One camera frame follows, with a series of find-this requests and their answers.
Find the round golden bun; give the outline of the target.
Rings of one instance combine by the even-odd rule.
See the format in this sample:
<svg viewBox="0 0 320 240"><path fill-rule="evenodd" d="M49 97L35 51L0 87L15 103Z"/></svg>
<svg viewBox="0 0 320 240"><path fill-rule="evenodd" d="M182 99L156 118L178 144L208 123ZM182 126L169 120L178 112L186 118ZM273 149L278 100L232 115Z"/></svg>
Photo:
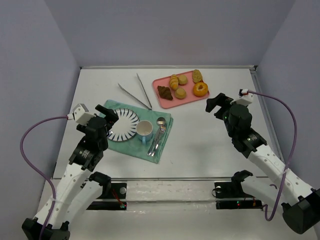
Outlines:
<svg viewBox="0 0 320 240"><path fill-rule="evenodd" d="M181 88L181 87L179 87L175 92L174 92L174 96L177 98L177 99L184 99L184 98L186 98L186 96L187 96L187 93L186 93L186 91L183 89L183 88Z"/></svg>

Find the metal tongs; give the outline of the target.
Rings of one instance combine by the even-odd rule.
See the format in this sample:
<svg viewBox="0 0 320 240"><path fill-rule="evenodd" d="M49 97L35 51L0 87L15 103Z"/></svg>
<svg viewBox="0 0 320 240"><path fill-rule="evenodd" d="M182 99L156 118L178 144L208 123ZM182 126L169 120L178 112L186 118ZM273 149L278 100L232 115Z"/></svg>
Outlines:
<svg viewBox="0 0 320 240"><path fill-rule="evenodd" d="M122 92L139 103L145 109L153 109L151 100L138 73L136 73L134 79L129 79L127 82L125 82L124 86L119 82L117 83L117 86Z"/></svg>

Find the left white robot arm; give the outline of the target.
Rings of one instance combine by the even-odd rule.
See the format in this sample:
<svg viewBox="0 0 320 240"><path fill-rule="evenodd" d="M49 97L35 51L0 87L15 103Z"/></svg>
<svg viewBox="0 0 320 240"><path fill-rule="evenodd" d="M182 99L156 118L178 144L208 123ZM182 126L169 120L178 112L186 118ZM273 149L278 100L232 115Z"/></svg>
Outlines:
<svg viewBox="0 0 320 240"><path fill-rule="evenodd" d="M20 152L26 163L40 174L50 185L52 195L33 217L26 218L22 230L29 240L68 240L69 225L79 217L104 190L111 187L111 178L95 167L108 149L108 135L119 117L114 110L97 105L95 109L103 116L90 113L79 103L72 113L63 116L76 122L76 129L84 136L77 144L65 172L57 185L26 157L24 134L20 140Z"/></svg>

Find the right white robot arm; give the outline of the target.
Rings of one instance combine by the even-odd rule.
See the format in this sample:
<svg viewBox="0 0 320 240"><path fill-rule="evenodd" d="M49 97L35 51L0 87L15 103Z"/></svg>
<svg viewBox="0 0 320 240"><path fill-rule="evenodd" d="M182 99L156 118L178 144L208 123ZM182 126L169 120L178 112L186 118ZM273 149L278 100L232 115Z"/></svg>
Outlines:
<svg viewBox="0 0 320 240"><path fill-rule="evenodd" d="M271 180L264 185L255 180L252 173L237 172L232 181L236 193L244 193L261 200L263 208L282 208L282 218L295 233L302 235L320 221L320 191L304 182L289 168L288 162L280 160L266 140L252 127L252 115L248 105L253 102L255 92L241 89L238 99L224 93L206 101L206 112L215 107L217 119L224 122L234 148L255 164Z"/></svg>

